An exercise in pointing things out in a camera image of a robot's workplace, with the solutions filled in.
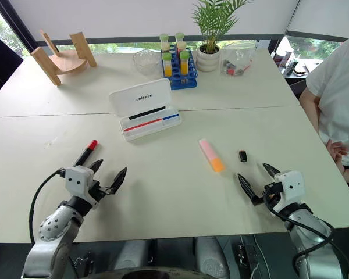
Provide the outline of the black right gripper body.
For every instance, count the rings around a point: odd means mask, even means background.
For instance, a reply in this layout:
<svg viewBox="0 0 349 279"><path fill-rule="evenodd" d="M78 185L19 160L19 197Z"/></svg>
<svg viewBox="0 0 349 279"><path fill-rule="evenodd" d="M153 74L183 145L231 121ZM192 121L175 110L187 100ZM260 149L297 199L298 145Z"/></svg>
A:
<svg viewBox="0 0 349 279"><path fill-rule="evenodd" d="M270 183L264 186L263 198L267 204L278 204L282 192L283 184L281 182Z"/></svg>

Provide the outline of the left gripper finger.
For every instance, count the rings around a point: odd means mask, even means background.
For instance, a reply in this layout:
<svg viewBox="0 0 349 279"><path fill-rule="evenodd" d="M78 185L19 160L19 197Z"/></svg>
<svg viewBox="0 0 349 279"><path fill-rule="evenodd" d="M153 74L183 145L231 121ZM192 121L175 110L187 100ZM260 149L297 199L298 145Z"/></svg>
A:
<svg viewBox="0 0 349 279"><path fill-rule="evenodd" d="M103 161L104 161L103 159L100 159L100 160L97 160L97 161L91 163L89 165L89 169L91 169L93 171L93 173L95 174L99 170L99 168L101 167L101 164L103 163Z"/></svg>
<svg viewBox="0 0 349 279"><path fill-rule="evenodd" d="M119 188L122 186L124 182L126 173L127 173L127 167L125 167L120 172L118 172L118 174L114 178L112 185L110 187L107 187L105 190L105 193L107 195L114 195L119 190Z"/></svg>

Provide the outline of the person's bare hand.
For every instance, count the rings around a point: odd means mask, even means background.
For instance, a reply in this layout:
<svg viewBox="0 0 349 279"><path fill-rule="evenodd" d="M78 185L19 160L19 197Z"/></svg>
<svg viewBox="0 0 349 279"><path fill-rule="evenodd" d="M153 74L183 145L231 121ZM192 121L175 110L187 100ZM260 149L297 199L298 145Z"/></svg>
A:
<svg viewBox="0 0 349 279"><path fill-rule="evenodd" d="M341 141L333 142L331 139L327 141L325 146L328 153L334 160L338 170L343 175L345 172L345 168L342 163L342 158L343 156L347 155L347 148L343 145Z"/></svg>

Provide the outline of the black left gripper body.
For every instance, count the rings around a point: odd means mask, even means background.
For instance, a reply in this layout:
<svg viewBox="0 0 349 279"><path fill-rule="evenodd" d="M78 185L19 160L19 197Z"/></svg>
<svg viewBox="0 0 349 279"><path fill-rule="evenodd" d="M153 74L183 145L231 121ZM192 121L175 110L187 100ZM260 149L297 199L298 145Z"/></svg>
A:
<svg viewBox="0 0 349 279"><path fill-rule="evenodd" d="M92 178L87 181L87 187L90 196L90 200L88 201L89 209L95 209L102 198L106 195L112 195L112 190L110 188L100 186L100 182Z"/></svg>

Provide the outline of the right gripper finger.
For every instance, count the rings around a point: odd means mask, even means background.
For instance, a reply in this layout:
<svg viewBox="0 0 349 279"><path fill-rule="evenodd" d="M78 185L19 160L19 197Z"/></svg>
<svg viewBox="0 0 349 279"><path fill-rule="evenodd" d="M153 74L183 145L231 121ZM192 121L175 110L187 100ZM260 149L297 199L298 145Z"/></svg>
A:
<svg viewBox="0 0 349 279"><path fill-rule="evenodd" d="M237 173L237 178L239 180L239 183L241 185L242 190L245 192L245 194L248 196L250 201L254 206L263 204L263 198L258 197L255 192L252 190L251 185L247 181L245 177L243 177L240 173Z"/></svg>
<svg viewBox="0 0 349 279"><path fill-rule="evenodd" d="M275 167L271 166L268 163L263 163L262 165L272 178L274 178L275 175L280 173L280 170L276 169Z"/></svg>

